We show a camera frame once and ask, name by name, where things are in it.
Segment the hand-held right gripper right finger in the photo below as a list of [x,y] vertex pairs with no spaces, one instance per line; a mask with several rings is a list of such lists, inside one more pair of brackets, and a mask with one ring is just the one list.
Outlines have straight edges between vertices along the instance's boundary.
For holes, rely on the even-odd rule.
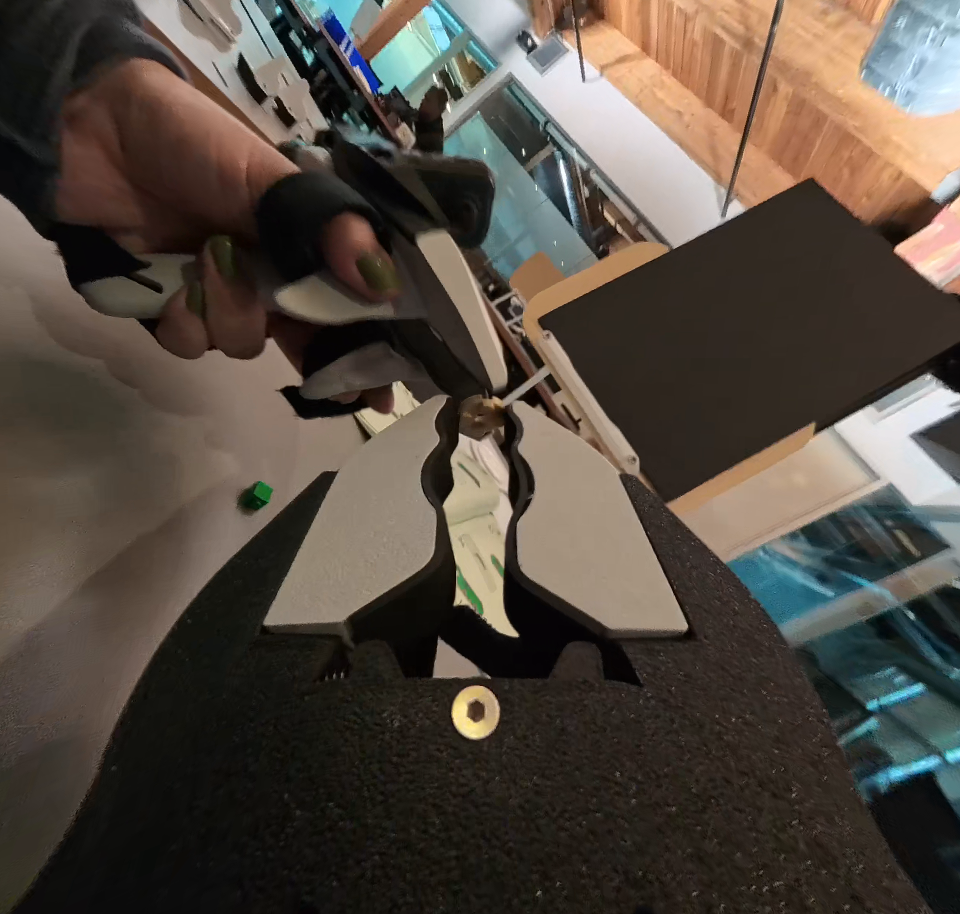
[[525,403],[510,412],[516,472],[530,475],[514,521],[519,579],[586,630],[610,640],[668,639],[689,622],[618,470]]

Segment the black panel with tan edge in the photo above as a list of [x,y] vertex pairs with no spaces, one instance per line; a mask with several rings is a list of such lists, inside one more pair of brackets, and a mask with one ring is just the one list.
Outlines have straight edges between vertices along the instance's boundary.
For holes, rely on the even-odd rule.
[[807,178],[630,270],[528,300],[530,342],[694,510],[923,375],[958,390],[958,296]]

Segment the grey wall speaker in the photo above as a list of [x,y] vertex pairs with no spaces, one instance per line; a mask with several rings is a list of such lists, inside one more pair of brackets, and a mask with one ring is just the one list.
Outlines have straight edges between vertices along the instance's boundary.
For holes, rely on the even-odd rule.
[[522,30],[518,33],[516,43],[524,52],[525,58],[534,72],[540,77],[546,76],[570,54],[568,44],[551,31],[546,37],[537,39],[533,32]]

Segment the thin black pole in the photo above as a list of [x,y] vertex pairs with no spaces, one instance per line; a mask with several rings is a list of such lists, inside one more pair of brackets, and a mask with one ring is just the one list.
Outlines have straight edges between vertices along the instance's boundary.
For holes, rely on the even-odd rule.
[[729,209],[733,200],[735,199],[737,193],[737,184],[738,178],[743,164],[746,149],[748,142],[750,140],[752,128],[754,121],[758,112],[760,101],[762,98],[762,91],[764,87],[764,82],[769,68],[769,64],[773,55],[774,46],[776,43],[778,29],[782,20],[782,16],[786,7],[786,0],[775,0],[774,8],[772,10],[769,27],[766,33],[766,38],[763,44],[763,49],[760,55],[760,60],[757,66],[755,73],[754,83],[752,91],[750,94],[750,104],[748,107],[746,120],[742,128],[738,147],[736,150],[736,155],[734,162],[730,171],[728,182],[726,185],[726,192],[722,206],[720,209],[720,217],[722,220],[726,219]]

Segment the pink wall painting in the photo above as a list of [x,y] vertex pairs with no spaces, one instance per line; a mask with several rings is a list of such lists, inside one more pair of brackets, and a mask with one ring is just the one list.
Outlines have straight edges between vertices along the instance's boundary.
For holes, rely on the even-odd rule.
[[959,295],[959,200],[943,208],[894,253],[943,292]]

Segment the white panel stand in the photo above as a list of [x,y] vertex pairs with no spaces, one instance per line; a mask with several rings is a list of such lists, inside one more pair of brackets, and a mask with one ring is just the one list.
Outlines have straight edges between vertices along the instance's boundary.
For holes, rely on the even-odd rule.
[[547,314],[585,297],[586,291],[571,277],[568,283],[556,283],[529,301],[510,289],[487,306],[505,349],[522,368],[527,388],[538,392],[548,415],[568,427],[565,407],[570,407],[580,421],[570,429],[593,444],[621,473],[643,480],[637,452],[574,368],[558,334],[546,327]]

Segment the grey desk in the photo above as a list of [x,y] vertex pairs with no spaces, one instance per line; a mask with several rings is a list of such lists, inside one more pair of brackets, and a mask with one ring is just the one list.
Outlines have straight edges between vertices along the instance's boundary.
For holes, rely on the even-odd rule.
[[[352,417],[301,420],[294,370],[164,351],[93,312],[1,207],[1,895],[59,844],[118,718],[210,578],[317,476],[359,452]],[[270,504],[241,511],[262,480]]]

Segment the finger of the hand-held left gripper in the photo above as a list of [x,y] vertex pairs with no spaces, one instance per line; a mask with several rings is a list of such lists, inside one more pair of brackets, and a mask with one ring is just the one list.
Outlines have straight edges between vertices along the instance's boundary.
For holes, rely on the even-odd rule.
[[456,399],[490,395],[491,392],[464,367],[428,320],[420,287],[429,269],[415,243],[394,243],[391,256],[401,281],[400,293],[393,304],[396,328],[403,343],[441,391]]
[[508,369],[503,345],[461,248],[442,230],[417,234],[414,245],[429,269],[419,289],[431,325],[487,391],[504,393]]

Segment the person's left hand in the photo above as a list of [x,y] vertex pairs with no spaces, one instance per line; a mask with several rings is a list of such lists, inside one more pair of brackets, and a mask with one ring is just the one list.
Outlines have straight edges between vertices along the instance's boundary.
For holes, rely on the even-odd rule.
[[191,254],[201,292],[169,299],[154,332],[170,354],[250,360],[268,338],[298,371],[317,329],[263,305],[237,251],[257,207],[299,167],[159,63],[105,68],[60,118],[57,221],[103,231],[135,255]]

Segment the pale green instruction booklet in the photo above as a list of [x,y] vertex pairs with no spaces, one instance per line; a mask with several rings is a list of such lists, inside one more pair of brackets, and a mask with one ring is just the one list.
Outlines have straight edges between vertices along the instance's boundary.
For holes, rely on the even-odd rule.
[[[366,408],[360,419],[376,422],[374,436],[421,406],[401,383],[393,385],[393,411],[389,415]],[[465,609],[459,620],[490,628],[497,636],[517,639],[519,633],[506,613],[504,572],[506,570],[506,532],[496,514],[507,502],[507,492],[482,464],[479,454],[491,441],[462,436],[451,456],[453,487],[443,502],[450,541],[456,564],[457,590],[454,605]],[[453,620],[452,609],[440,628],[439,637],[449,633],[446,624]]]

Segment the small tan brick piece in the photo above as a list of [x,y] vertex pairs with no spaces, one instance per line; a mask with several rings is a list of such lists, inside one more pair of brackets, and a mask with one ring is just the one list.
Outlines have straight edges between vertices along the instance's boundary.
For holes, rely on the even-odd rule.
[[482,441],[501,432],[505,418],[506,408],[499,397],[472,395],[461,403],[459,432],[471,440]]

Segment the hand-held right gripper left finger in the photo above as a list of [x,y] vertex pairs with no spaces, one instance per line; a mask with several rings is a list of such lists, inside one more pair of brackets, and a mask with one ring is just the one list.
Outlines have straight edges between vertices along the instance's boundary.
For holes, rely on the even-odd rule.
[[369,440],[336,473],[265,630],[332,638],[348,651],[383,642],[406,676],[432,676],[457,591],[444,503],[458,445],[447,396]]

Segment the person's left forearm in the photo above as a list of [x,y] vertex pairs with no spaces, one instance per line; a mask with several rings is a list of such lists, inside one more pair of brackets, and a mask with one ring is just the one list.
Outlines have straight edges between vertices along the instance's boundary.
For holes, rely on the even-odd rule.
[[41,236],[54,225],[67,97],[130,60],[186,76],[133,0],[1,0],[1,194]]

